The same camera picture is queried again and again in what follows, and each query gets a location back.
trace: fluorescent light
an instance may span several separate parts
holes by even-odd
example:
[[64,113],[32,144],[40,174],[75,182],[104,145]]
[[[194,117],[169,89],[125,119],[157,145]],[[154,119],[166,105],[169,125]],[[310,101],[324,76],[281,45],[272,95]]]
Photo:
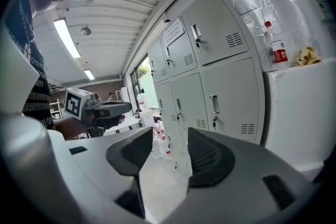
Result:
[[89,69],[84,70],[84,73],[88,76],[90,80],[94,80],[94,76],[92,75],[91,71]]
[[80,58],[80,54],[72,41],[72,38],[69,33],[69,29],[67,26],[67,23],[65,22],[65,19],[58,19],[54,21],[54,26],[57,30],[57,33],[61,40],[63,41],[65,47],[68,49],[70,52],[71,56],[73,58]]

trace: cloth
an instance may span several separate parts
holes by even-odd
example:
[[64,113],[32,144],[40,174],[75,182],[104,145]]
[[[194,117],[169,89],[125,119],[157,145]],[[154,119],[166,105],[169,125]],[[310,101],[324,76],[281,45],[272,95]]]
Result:
[[[22,8],[24,14],[33,26],[33,18],[31,17],[29,0],[22,0]],[[47,76],[44,71],[44,61],[41,53],[38,51],[35,42],[30,43],[30,53],[28,50],[28,41],[25,34],[25,28],[20,14],[19,1],[15,5],[6,19],[6,26],[10,36],[14,43],[19,47],[21,52],[30,61],[30,64],[40,74],[40,77],[36,81],[28,99],[24,105],[23,113],[26,116],[30,116],[39,120],[47,129],[55,130],[53,119],[50,114],[50,90],[47,81]],[[30,29],[27,29],[29,37],[33,35],[30,33]]]
[[301,55],[298,59],[300,65],[311,65],[318,62],[321,62],[321,58],[312,47],[305,47],[301,50]]

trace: white metal ceiling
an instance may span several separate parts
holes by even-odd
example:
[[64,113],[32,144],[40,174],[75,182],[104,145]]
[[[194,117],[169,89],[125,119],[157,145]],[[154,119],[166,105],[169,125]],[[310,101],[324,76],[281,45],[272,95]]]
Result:
[[[133,43],[151,11],[160,0],[70,0],[57,7],[65,17],[72,38],[81,54],[83,69],[96,78],[118,75]],[[90,36],[80,28],[88,26]],[[54,82],[68,83],[85,79],[81,68],[64,52],[44,15],[34,18],[37,45],[45,58],[46,74]]]

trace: white table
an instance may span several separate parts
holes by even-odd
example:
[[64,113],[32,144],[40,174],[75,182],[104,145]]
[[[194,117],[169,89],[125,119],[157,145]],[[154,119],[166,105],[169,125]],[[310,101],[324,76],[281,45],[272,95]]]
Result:
[[140,122],[140,119],[137,119],[136,117],[132,116],[130,118],[126,118],[122,123],[118,124],[117,126],[113,126],[112,128],[109,128],[108,130],[105,131],[104,136],[105,135],[111,135],[113,134],[112,132],[116,132],[119,133],[119,130],[122,128],[130,128],[130,130],[132,129],[132,125],[137,124]]

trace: yellow cloth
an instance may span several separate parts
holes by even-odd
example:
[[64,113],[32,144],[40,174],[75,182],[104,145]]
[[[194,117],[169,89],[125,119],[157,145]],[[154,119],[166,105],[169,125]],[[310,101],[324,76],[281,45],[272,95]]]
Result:
[[298,63],[302,66],[321,62],[321,58],[312,47],[303,48],[300,56]]

